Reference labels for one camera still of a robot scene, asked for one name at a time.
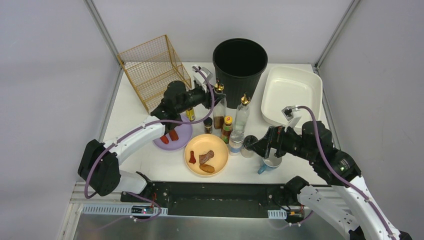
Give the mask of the black lid spice jar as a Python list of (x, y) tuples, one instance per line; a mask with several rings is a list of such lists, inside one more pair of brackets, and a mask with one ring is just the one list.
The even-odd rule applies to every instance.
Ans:
[(247, 135), (242, 143), (242, 147), (240, 150), (241, 155), (244, 158), (252, 158), (255, 154), (255, 152), (253, 150), (250, 149), (250, 146), (255, 143), (258, 140), (258, 138), (254, 135)]

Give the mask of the brown oil dispenser bottle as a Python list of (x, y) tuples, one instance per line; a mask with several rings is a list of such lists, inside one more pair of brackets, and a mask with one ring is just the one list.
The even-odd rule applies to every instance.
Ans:
[(226, 116), (227, 100), (223, 93), (224, 85), (217, 79), (214, 86), (215, 99), (217, 100), (213, 110), (213, 124), (216, 130), (221, 129)]

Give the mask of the clear oil dispenser bottle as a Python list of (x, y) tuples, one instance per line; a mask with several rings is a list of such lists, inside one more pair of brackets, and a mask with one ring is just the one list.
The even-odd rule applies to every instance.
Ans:
[(250, 115), (251, 98), (245, 92), (240, 99), (240, 104), (236, 109), (236, 116), (233, 124), (235, 131), (244, 132), (246, 129), (247, 121)]

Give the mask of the gold wire basket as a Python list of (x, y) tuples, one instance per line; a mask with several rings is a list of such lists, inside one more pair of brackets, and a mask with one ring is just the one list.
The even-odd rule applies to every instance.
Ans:
[(166, 34), (120, 52), (117, 58), (148, 113), (160, 104), (169, 83), (181, 81), (187, 90), (192, 88), (191, 77)]

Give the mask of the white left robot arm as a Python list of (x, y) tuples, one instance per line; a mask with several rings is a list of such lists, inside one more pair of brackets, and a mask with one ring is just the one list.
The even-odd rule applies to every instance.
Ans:
[(209, 83), (206, 86), (194, 85), (194, 89), (187, 90), (182, 81), (169, 83), (160, 104), (141, 124), (106, 142), (93, 139), (87, 143), (77, 170), (85, 180), (85, 198), (104, 197), (114, 191), (140, 194), (145, 189), (147, 179), (140, 173), (121, 170), (121, 164), (147, 143), (184, 124), (181, 113), (198, 105), (212, 112), (226, 97)]

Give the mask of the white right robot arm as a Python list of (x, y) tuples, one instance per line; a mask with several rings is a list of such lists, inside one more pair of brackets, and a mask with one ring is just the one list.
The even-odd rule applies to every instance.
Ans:
[(331, 224), (347, 240), (410, 240), (382, 213), (353, 158), (333, 146), (332, 133), (320, 121), (303, 124), (301, 134), (291, 127), (271, 126), (261, 138), (247, 145), (250, 151), (267, 159), (286, 154), (308, 161), (313, 171), (331, 186), (348, 205), (350, 213), (321, 199), (317, 190), (304, 178), (295, 176), (283, 187), (285, 202), (309, 207)]

